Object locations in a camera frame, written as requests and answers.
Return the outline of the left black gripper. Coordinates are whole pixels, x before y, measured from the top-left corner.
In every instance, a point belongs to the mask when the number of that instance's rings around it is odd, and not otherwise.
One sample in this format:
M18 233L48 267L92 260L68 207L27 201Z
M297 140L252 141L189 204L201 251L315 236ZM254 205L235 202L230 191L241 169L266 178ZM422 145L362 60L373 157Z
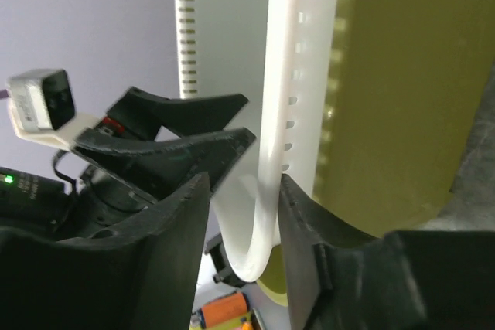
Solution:
M71 184L69 213L53 239L89 237L204 172L214 194L256 140L247 128L223 130L247 104L242 94L169 99L129 88L76 138L73 153L90 164L79 179L57 169L66 151L52 157L55 175ZM160 128L180 138L154 141Z

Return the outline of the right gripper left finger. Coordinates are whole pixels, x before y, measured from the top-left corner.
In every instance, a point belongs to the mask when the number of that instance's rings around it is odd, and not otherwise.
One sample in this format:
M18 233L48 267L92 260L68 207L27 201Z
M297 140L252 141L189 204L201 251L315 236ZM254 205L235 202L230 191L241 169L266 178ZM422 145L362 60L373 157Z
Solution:
M207 174L153 207L58 244L75 270L69 329L186 329L210 206Z

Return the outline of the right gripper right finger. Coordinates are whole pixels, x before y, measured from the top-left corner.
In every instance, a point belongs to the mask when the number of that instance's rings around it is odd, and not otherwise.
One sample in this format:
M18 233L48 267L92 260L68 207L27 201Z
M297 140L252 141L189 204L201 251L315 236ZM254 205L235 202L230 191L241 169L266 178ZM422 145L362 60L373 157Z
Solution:
M318 305L334 288L332 255L375 240L323 208L288 174L282 174L278 226L293 329L308 329Z

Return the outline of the white perforated rectangular basket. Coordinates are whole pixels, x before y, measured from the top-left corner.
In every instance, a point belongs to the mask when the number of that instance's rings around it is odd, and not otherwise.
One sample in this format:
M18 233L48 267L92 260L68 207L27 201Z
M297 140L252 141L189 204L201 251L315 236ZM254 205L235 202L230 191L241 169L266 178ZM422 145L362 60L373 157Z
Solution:
M180 95L240 93L256 143L213 199L235 274L256 281L280 242L288 173L311 192L338 0L175 0Z

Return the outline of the olive green rectangular basket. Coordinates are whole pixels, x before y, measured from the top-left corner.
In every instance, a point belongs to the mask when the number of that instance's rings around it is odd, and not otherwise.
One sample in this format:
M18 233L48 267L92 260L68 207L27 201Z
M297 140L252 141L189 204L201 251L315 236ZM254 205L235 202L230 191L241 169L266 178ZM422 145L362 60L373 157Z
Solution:
M436 217L494 60L494 0L298 0L282 171L380 237Z

